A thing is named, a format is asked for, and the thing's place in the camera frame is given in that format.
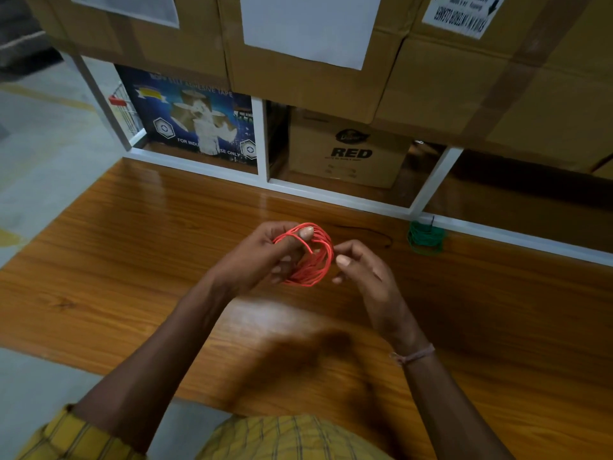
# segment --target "white paper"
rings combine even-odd
[[[179,16],[174,0],[72,0],[111,13],[124,14],[142,21],[179,28]]]
[[[504,0],[430,0],[422,22],[481,38]]]
[[[240,0],[245,45],[362,69],[381,0]]]

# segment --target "pink wristband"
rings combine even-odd
[[[394,361],[398,364],[398,366],[404,366],[406,364],[409,364],[412,361],[419,360],[420,358],[423,358],[425,356],[428,356],[434,353],[434,350],[435,350],[434,346],[430,344],[428,347],[421,349],[410,355],[407,355],[406,357],[403,357],[402,355],[398,355],[395,352],[389,354],[389,356],[394,359]]]

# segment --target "person's left hand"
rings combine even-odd
[[[260,224],[213,266],[205,278],[227,290],[229,298],[249,292],[268,274],[272,274],[272,283],[284,281],[292,274],[305,250],[303,244],[291,236],[277,243],[273,243],[273,240],[297,225],[292,221]],[[298,235],[309,242],[313,237],[313,228],[305,227]]]

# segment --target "red wire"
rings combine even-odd
[[[311,247],[309,247],[309,244],[302,240],[297,234],[298,231],[309,226],[313,227],[313,238],[311,239],[311,242],[318,243],[321,246],[319,251],[316,253],[313,253]],[[279,242],[288,235],[300,240],[308,250],[309,255],[305,255],[302,260],[300,260],[296,266],[296,270],[289,278],[285,280],[285,283],[305,287],[316,285],[324,278],[324,276],[326,276],[326,273],[330,269],[330,264],[332,264],[332,257],[334,256],[332,239],[317,224],[303,223],[296,226],[294,229],[290,229],[289,231],[281,234],[273,240],[273,243]]]

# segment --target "dabur logo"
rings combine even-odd
[[[336,138],[339,142],[349,145],[365,142],[369,137],[370,134],[364,134],[363,132],[355,129],[344,129],[336,134]],[[333,148],[330,156],[342,156],[344,158],[368,158],[372,154],[373,151],[367,149],[335,147]]]

